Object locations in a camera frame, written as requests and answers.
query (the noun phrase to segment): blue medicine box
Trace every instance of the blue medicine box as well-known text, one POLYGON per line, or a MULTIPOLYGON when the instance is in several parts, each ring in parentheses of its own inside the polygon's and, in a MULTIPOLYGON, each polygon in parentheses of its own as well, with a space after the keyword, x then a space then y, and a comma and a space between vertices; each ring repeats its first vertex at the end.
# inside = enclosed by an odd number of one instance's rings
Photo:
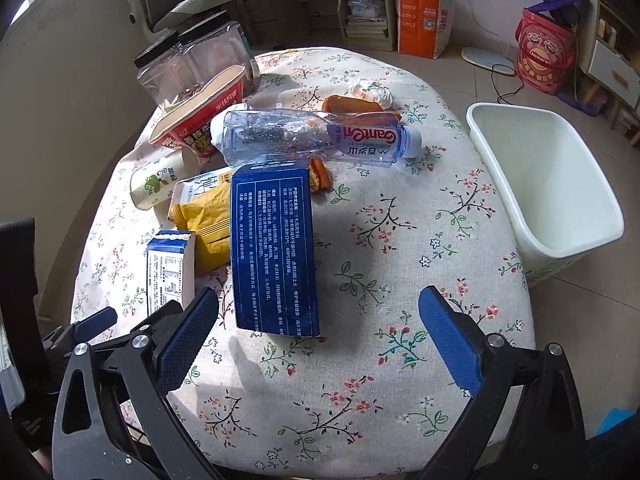
POLYGON ((320 334, 308 160, 234 173, 231 267, 239 328, 320 334))

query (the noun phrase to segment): white trash can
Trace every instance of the white trash can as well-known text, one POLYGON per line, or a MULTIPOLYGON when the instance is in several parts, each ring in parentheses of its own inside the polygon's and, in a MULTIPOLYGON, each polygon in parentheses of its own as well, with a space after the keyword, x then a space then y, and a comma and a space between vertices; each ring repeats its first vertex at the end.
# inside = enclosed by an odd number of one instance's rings
POLYGON ((622 236, 618 201, 567 120, 549 110, 477 103, 466 122, 507 209, 529 285, 622 236))

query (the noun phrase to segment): table leg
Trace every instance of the table leg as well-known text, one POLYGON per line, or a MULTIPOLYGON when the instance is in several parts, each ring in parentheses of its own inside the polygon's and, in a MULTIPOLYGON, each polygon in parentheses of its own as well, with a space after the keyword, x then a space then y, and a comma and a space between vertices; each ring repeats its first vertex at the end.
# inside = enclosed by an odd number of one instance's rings
POLYGON ((584 99, 582 100, 582 102, 588 105, 591 102, 591 100, 595 97, 596 92, 598 90, 600 90, 600 83, 593 82, 591 85, 591 88, 589 88, 589 91, 584 96, 584 99))
POLYGON ((620 98, 615 96, 613 101, 613 109, 611 110, 611 118, 609 120, 609 130, 613 130, 616 119, 618 118, 618 112, 620 111, 620 98))
POLYGON ((636 134, 633 136, 633 138, 629 142, 629 145, 634 146, 636 142, 638 142, 638 140, 640 140, 640 128, 636 130, 636 134))

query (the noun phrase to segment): electric cord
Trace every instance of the electric cord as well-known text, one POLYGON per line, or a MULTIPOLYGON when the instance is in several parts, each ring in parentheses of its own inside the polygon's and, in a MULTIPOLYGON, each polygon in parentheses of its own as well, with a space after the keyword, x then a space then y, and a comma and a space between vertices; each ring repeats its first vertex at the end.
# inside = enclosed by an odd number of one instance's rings
MULTIPOLYGON (((495 36, 496 38, 500 38, 500 35, 499 35, 499 34, 497 34, 497 33, 495 33, 494 31, 489 30, 488 28, 483 27, 482 25, 480 25, 480 23, 478 22, 478 19, 476 18, 476 13, 475 13, 475 11, 474 11, 474 8, 473 8, 473 6, 471 5, 471 0, 466 0, 466 2, 467 2, 467 3, 468 3, 468 5, 469 5, 469 10, 471 11, 471 18, 474 20, 474 23, 475 23, 478 27, 480 27, 482 30, 484 30, 485 32, 488 32, 489 34, 491 34, 492 36, 495 36)), ((502 56, 503 56, 503 57, 504 57, 504 56, 506 56, 506 55, 507 55, 507 53, 508 53, 508 51, 509 51, 509 42, 508 42, 508 41, 505 41, 505 42, 504 42, 504 44, 505 44, 506 48, 505 48, 504 54, 502 54, 502 56)))
POLYGON ((578 60, 580 58, 580 42, 578 41, 578 25, 580 25, 580 15, 575 25, 571 25, 571 32, 574 34, 575 40, 575 64, 574 64, 574 98, 578 101, 578 60))
POLYGON ((506 94, 500 94, 500 92, 498 92, 498 89, 495 85, 495 79, 494 79, 494 74, 497 73, 495 71, 495 67, 497 66, 503 66, 505 68, 510 68, 513 70, 513 67, 508 66, 508 65, 503 65, 502 63, 494 63, 491 65, 491 83, 494 85, 494 90, 496 95, 498 96, 498 98, 496 99, 496 102, 498 104, 508 104, 508 105, 513 105, 513 103, 510 103, 507 101, 507 99, 505 99, 505 97, 513 97, 514 95, 516 95, 520 90, 522 90, 524 88, 524 81, 522 80, 522 78, 518 75, 517 72, 515 72, 515 75, 518 76, 518 79, 520 79, 520 87, 515 91, 515 92, 508 92, 506 94))

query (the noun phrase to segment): bottle label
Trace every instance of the bottle label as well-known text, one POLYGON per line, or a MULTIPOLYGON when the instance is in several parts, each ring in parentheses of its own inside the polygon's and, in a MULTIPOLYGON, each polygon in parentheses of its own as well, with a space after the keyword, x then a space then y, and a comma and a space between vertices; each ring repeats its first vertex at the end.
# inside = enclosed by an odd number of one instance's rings
POLYGON ((399 140, 399 131, 390 127, 328 124, 326 129, 335 147, 345 155, 380 158, 389 150, 395 152, 399 140))

